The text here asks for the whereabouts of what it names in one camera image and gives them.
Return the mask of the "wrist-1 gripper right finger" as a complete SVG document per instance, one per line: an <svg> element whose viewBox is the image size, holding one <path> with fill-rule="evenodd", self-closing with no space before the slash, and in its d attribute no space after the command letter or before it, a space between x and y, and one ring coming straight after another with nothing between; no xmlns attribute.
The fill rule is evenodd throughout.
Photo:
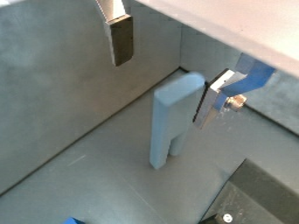
<svg viewBox="0 0 299 224"><path fill-rule="evenodd" d="M242 53L234 70L226 69L206 85L194 124L202 129L223 109L239 111L247 97L244 93L262 88L276 69Z"/></svg>

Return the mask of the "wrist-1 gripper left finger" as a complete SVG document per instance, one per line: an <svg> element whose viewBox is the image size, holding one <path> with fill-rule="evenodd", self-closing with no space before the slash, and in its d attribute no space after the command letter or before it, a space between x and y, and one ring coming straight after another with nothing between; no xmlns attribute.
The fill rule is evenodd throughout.
<svg viewBox="0 0 299 224"><path fill-rule="evenodd" d="M112 63L116 67L134 56L134 17L127 14L123 0L95 0L104 19Z"/></svg>

